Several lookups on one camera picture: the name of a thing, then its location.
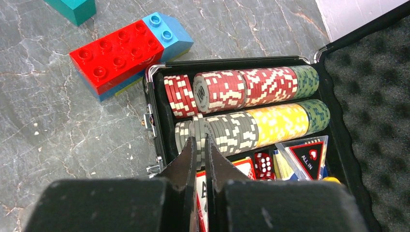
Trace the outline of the white poker chip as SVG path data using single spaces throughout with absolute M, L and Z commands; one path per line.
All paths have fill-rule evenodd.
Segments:
M 196 141 L 196 169 L 199 171 L 205 166 L 205 127 L 201 113 L 192 118 L 193 133 Z

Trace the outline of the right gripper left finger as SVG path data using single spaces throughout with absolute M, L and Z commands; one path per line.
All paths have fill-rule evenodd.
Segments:
M 194 232 L 196 141 L 151 179 L 62 179 L 41 194 L 28 232 Z

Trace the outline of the black poker chip case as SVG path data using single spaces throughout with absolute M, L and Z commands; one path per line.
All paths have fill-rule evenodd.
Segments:
M 318 91 L 301 105 L 330 173 L 355 198 L 367 232 L 410 229 L 410 4 L 327 44 Z

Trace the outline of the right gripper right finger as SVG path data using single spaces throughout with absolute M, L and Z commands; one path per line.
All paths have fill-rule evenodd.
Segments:
M 366 232 L 355 198 L 330 181 L 257 181 L 205 141 L 211 232 Z

